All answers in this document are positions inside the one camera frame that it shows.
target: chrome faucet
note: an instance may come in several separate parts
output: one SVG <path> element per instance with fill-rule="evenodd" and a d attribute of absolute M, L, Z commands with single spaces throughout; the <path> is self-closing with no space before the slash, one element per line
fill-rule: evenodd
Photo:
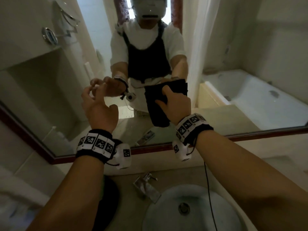
<path fill-rule="evenodd" d="M 151 173 L 147 173 L 143 176 L 139 176 L 133 184 L 138 191 L 150 198 L 153 203 L 156 203 L 161 194 L 151 184 L 149 184 L 151 178 L 157 181 L 157 178 L 152 177 Z"/>

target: window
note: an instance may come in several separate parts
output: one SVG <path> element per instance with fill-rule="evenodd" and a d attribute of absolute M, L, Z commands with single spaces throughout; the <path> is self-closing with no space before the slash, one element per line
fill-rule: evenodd
<path fill-rule="evenodd" d="M 132 8 L 131 0 L 126 0 L 126 1 L 127 1 L 127 6 L 128 6 L 129 18 L 134 19 L 135 14 Z M 167 24 L 171 22 L 171 0 L 167 0 L 166 15 L 165 17 L 163 17 L 162 21 L 164 21 Z"/>

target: neck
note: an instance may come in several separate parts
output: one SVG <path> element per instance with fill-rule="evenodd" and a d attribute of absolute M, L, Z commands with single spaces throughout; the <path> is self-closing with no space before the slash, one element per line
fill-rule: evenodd
<path fill-rule="evenodd" d="M 138 23 L 139 23 L 139 26 L 142 29 L 150 30 L 150 29 L 153 29 L 156 26 L 158 21 L 157 20 L 148 20 L 148 19 L 145 20 L 145 19 L 142 19 L 142 20 L 139 20 Z"/>

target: white bathtub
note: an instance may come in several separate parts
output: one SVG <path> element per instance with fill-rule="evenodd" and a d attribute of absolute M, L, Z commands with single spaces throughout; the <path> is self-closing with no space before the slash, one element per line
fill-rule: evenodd
<path fill-rule="evenodd" d="M 308 121 L 308 105 L 243 70 L 203 75 L 202 79 L 261 130 L 304 126 Z"/>

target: sink drain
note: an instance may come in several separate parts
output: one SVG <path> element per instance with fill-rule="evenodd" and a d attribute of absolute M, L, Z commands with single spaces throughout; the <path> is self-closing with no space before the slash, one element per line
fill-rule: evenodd
<path fill-rule="evenodd" d="M 179 212 L 182 216 L 187 216 L 190 213 L 190 206 L 187 203 L 179 205 Z"/>

